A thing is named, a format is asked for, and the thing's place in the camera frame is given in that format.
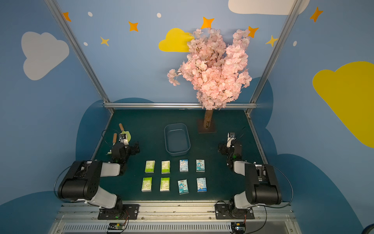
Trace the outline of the green tissue pack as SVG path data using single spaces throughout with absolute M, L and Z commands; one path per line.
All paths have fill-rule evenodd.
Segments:
M 169 192 L 170 190 L 170 178 L 162 177 L 160 180 L 160 192 Z
M 141 192 L 151 192 L 152 191 L 152 177 L 144 177 L 142 180 Z
M 162 161 L 161 162 L 161 174 L 169 174 L 170 173 L 170 161 Z
M 155 168 L 155 161 L 154 160 L 148 160 L 146 161 L 145 165 L 145 173 L 146 174 L 153 174 Z

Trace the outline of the blue monster tissue pack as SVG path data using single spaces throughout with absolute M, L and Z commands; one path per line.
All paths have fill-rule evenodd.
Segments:
M 205 172 L 205 160 L 196 160 L 196 171 L 197 172 Z

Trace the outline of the white blue dog tissue pack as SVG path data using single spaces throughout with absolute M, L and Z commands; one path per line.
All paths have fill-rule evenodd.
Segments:
M 207 191 L 207 186 L 206 186 L 206 178 L 201 177 L 197 178 L 197 192 L 206 192 Z

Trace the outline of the white blue elephant tissue pack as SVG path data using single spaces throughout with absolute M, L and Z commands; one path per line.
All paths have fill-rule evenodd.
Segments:
M 179 171 L 188 172 L 189 171 L 189 161 L 188 160 L 179 160 Z

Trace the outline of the teal tissue pack bottom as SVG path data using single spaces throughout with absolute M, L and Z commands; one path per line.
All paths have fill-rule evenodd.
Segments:
M 178 191 L 180 195 L 188 194 L 189 188 L 188 188 L 188 182 L 186 179 L 177 181 L 178 183 Z

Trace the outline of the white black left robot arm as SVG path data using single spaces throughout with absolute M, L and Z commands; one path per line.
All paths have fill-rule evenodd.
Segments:
M 74 161 L 64 169 L 66 174 L 57 186 L 54 183 L 55 196 L 64 202 L 84 202 L 99 208 L 99 220 L 136 220 L 140 205 L 124 204 L 119 195 L 100 187 L 103 177 L 115 177 L 124 174 L 130 156 L 140 153 L 139 143 L 125 145 L 117 142 L 112 147 L 111 161 Z

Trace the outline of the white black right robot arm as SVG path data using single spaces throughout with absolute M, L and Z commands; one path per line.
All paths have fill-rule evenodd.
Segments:
M 215 204 L 217 219 L 254 218 L 253 207 L 257 205 L 280 205 L 281 190 L 274 167 L 269 164 L 256 164 L 242 159 L 242 144 L 230 140 L 220 143 L 218 152 L 227 156 L 228 168 L 245 178 L 244 191 L 236 194 L 228 203 L 218 201 Z

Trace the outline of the blue plastic storage box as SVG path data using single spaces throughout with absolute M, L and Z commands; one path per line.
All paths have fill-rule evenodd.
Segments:
M 169 124 L 164 128 L 165 148 L 172 157 L 186 155 L 191 142 L 187 126 L 183 123 Z

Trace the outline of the brown artificial tree trunk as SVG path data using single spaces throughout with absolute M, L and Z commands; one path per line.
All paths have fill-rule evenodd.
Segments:
M 211 121 L 212 121 L 212 115 L 213 115 L 213 110 L 206 110 L 205 111 L 204 122 L 203 122 L 203 127 L 205 129 L 210 128 Z

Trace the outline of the pink blossom tree crown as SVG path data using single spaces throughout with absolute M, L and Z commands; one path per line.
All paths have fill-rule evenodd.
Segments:
M 209 29 L 203 35 L 201 29 L 188 42 L 189 54 L 178 70 L 168 72 L 168 80 L 179 85 L 178 77 L 191 82 L 197 91 L 197 99 L 206 110 L 225 108 L 235 101 L 243 88 L 250 86 L 252 77 L 247 70 L 250 30 L 238 29 L 231 45 L 224 42 L 220 30 Z

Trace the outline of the dark metal tree base plate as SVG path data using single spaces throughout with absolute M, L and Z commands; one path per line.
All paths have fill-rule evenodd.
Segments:
M 203 119 L 197 120 L 197 128 L 199 134 L 208 134 L 208 133 L 216 133 L 216 126 L 215 121 L 212 119 L 210 122 L 208 121 L 204 124 Z

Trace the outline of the aluminium frame rail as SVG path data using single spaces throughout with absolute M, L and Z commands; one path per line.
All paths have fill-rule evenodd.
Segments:
M 104 102 L 107 109 L 202 109 L 200 103 L 129 103 L 129 102 Z M 255 109 L 255 103 L 229 103 L 226 109 Z

